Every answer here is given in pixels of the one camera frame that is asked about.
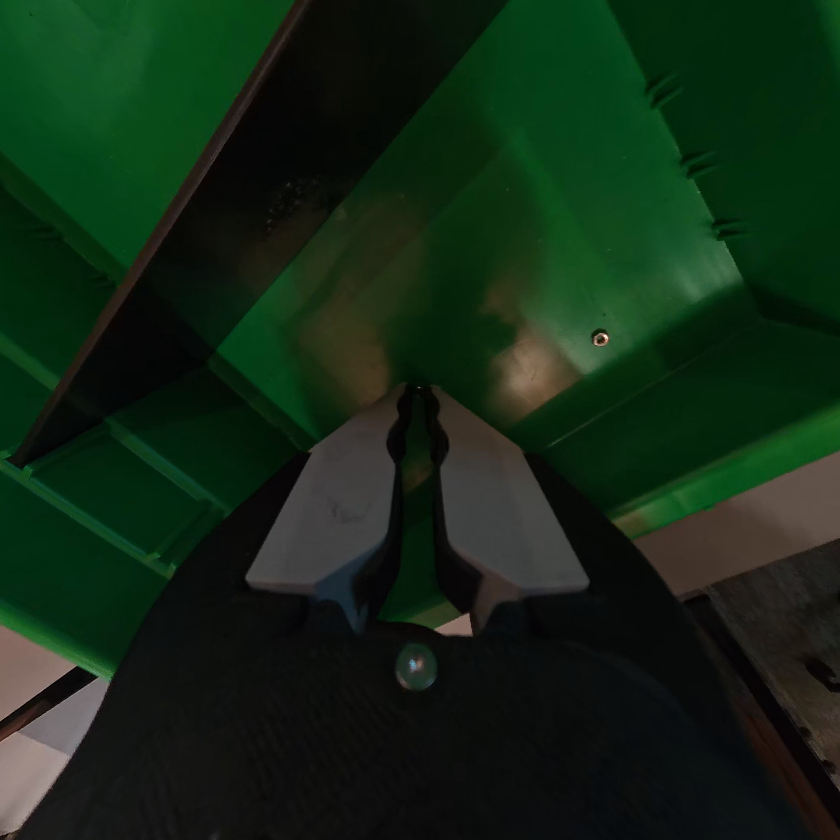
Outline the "green plastic bin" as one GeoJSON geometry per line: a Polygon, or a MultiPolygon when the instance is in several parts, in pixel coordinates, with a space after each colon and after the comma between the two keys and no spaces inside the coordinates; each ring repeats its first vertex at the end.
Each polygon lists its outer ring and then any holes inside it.
{"type": "Polygon", "coordinates": [[[505,2],[204,366],[13,465],[293,3],[2,2],[3,628],[110,676],[401,382],[633,538],[838,451],[838,2],[505,2]]]}

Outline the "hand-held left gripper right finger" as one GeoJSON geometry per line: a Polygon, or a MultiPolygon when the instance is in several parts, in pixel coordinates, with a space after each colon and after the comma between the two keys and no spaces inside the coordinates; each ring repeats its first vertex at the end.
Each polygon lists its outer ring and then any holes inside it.
{"type": "Polygon", "coordinates": [[[473,634],[499,604],[585,592],[590,578],[523,450],[437,386],[425,410],[437,582],[473,634]]]}

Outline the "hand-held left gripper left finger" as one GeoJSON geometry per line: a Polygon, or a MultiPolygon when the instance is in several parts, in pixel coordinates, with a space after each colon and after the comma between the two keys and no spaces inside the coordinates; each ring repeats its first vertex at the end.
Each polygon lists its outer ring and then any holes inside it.
{"type": "Polygon", "coordinates": [[[340,606],[362,633],[400,568],[413,388],[399,385],[317,443],[248,569],[252,590],[340,606]]]}

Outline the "grey desk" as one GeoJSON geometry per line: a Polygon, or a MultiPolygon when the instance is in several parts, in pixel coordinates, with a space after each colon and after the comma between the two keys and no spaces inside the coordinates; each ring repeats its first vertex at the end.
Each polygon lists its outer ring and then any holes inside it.
{"type": "MultiPolygon", "coordinates": [[[[827,456],[764,485],[745,491],[636,540],[674,593],[686,598],[700,590],[771,562],[838,540],[838,454],[827,456]]],[[[58,677],[57,656],[23,654],[23,638],[13,641],[2,631],[2,838],[11,838],[67,764],[87,731],[107,687],[82,668],[65,668],[58,677]],[[12,648],[20,651],[13,653],[12,648]],[[18,709],[24,688],[56,679],[18,709]]],[[[703,630],[703,644],[713,658],[734,709],[754,751],[789,800],[820,838],[838,838],[828,800],[816,786],[828,781],[827,770],[812,773],[794,758],[806,735],[794,725],[793,745],[782,736],[782,724],[771,722],[728,656],[703,630]]]]}

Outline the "black bin divider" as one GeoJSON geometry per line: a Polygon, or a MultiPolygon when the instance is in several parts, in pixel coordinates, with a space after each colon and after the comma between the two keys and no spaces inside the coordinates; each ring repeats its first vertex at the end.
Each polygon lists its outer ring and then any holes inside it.
{"type": "Polygon", "coordinates": [[[204,366],[504,5],[294,2],[11,463],[204,366]]]}

